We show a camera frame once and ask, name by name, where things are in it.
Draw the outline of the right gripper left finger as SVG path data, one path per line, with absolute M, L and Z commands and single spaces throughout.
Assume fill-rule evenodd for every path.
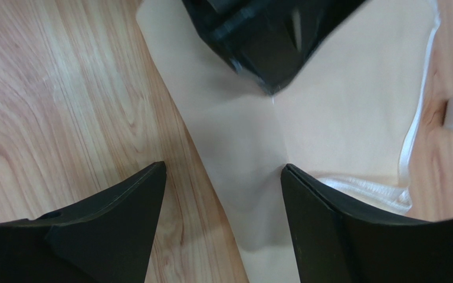
M 144 282 L 166 177 L 155 162 L 37 219 L 0 223 L 0 282 Z

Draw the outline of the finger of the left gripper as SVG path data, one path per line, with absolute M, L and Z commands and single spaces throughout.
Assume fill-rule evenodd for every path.
M 268 95 L 288 86 L 363 1 L 184 1 L 201 40 Z

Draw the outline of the beige cloth napkin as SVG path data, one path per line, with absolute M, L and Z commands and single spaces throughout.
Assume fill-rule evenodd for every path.
M 375 207 L 412 207 L 408 166 L 436 1 L 367 1 L 274 97 L 213 53 L 181 1 L 144 1 L 137 22 L 250 282 L 300 280 L 280 185 L 288 163 Z

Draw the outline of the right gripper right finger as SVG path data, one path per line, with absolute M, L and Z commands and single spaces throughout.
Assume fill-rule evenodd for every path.
M 301 282 L 453 282 L 453 219 L 387 212 L 293 164 L 281 186 Z

